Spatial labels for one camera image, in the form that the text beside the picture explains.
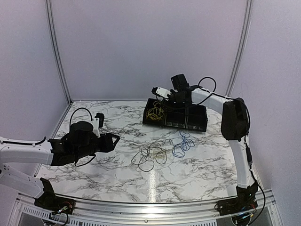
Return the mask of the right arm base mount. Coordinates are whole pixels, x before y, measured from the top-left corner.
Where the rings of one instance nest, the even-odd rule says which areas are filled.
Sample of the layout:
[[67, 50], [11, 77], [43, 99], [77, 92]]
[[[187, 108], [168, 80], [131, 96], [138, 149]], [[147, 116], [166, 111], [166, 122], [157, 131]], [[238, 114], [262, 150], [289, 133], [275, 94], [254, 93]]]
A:
[[257, 200], [254, 197], [248, 201], [243, 201], [242, 199], [236, 197], [231, 199], [219, 200], [215, 204], [214, 209], [219, 212], [220, 216], [225, 216], [228, 214], [236, 214], [248, 210], [254, 210], [257, 207]]

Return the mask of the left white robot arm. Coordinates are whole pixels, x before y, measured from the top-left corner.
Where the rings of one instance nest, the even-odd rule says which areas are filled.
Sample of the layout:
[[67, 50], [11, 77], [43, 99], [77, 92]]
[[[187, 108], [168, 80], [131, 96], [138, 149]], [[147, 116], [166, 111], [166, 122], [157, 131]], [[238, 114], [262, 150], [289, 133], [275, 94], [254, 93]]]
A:
[[49, 166], [77, 164], [81, 158], [96, 153], [113, 151], [120, 137], [112, 133], [99, 132], [97, 119], [92, 122], [79, 121], [69, 128], [61, 139], [43, 139], [37, 143], [0, 139], [0, 183], [34, 199], [40, 199], [48, 209], [59, 206], [51, 183], [43, 178], [35, 179], [9, 167], [10, 163], [39, 163]]

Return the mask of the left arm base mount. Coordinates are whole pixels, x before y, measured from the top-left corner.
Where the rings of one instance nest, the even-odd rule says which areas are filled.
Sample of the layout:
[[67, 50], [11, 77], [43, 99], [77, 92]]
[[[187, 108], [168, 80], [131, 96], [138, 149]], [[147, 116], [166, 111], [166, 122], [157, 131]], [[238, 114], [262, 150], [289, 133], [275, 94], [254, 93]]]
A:
[[54, 213], [72, 214], [75, 206], [75, 200], [56, 195], [43, 194], [35, 199], [34, 205]]

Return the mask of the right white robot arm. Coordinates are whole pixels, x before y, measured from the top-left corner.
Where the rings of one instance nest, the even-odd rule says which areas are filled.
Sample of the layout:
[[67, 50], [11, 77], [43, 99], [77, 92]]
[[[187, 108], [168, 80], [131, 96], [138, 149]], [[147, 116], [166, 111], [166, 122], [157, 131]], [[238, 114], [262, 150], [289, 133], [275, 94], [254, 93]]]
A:
[[233, 207], [243, 211], [248, 207], [257, 207], [257, 191], [262, 190], [253, 173], [253, 158], [249, 146], [250, 114], [242, 98], [231, 98], [201, 87], [191, 86], [184, 74], [171, 78], [173, 89], [166, 95], [168, 103], [175, 106], [184, 103], [186, 108], [203, 105], [222, 116], [221, 133], [229, 142], [237, 170], [237, 197], [230, 203], [219, 205], [222, 209]]

